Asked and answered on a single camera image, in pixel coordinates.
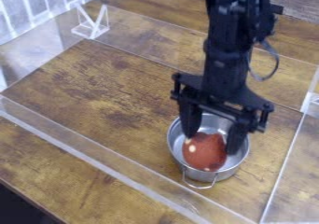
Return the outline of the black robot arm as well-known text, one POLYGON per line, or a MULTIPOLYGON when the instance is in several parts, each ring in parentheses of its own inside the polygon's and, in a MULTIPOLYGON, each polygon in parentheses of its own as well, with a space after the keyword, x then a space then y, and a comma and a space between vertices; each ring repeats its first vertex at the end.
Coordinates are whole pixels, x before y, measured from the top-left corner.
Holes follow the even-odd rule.
POLYGON ((253 73, 253 45, 276 54, 266 42, 274 15, 270 0, 205 0, 205 6, 209 27, 202 74, 174 73, 170 97, 178 104, 181 130, 188 138, 197 132, 204 112, 232 122, 225 152, 233 155, 246 135, 265 130, 273 111, 273 104, 249 89, 246 76, 253 73))

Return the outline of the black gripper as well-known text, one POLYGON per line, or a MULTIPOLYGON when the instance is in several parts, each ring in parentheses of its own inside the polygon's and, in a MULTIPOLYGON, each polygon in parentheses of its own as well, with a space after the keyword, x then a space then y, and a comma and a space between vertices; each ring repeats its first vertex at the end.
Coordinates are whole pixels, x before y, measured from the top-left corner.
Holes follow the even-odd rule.
POLYGON ((233 155, 248 133, 262 132, 273 104, 246 85, 252 49, 221 49, 204 41, 202 74, 174 73, 170 98, 178 104, 181 130, 186 138, 197 132, 201 115, 210 113, 232 124, 225 152, 233 155))

